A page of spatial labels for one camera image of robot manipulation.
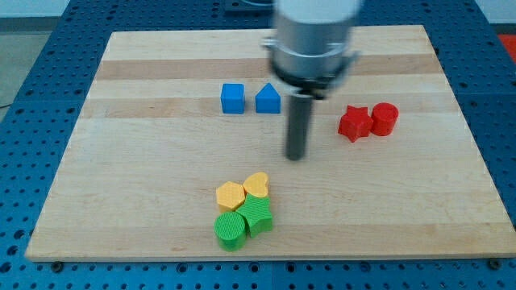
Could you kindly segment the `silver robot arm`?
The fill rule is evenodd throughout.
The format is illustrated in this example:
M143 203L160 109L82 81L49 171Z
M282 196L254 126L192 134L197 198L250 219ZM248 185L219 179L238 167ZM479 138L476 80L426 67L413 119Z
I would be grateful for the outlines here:
M348 53L361 0L277 0L275 34L264 41L274 75L289 86L285 157L306 155L312 103L342 84L358 57Z

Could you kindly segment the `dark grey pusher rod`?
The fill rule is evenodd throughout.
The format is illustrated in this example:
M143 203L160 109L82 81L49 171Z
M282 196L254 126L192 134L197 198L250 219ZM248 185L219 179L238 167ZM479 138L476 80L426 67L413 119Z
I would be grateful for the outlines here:
M285 156L300 160L306 154L313 96L307 92L294 93L289 97Z

